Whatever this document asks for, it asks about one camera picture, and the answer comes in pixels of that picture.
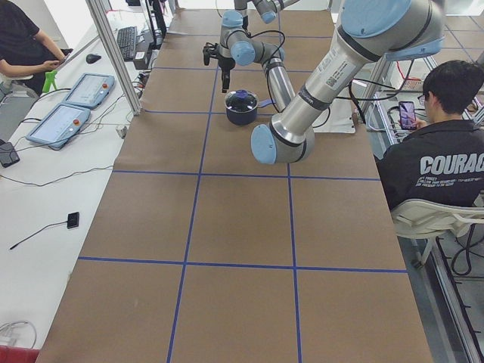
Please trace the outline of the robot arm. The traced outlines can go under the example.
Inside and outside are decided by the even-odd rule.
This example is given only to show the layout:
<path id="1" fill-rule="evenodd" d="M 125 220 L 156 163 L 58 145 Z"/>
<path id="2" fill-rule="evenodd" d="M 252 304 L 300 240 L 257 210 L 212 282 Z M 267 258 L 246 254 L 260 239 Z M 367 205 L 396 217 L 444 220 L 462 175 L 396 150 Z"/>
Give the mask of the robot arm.
<path id="1" fill-rule="evenodd" d="M 235 66 L 260 64 L 265 75 L 269 98 L 277 112 L 282 112 L 295 97 L 295 91 L 284 66 L 284 49 L 256 39 L 249 32 L 247 1 L 235 1 L 234 9 L 222 15 L 219 42 L 203 47 L 203 63 L 217 60 L 222 71 L 222 92 L 230 86 L 230 72 Z"/>
<path id="2" fill-rule="evenodd" d="M 251 135 L 263 164 L 295 163 L 313 150 L 312 124 L 365 65 L 415 60 L 443 44 L 444 1 L 345 1 L 328 53 L 281 113 Z"/>

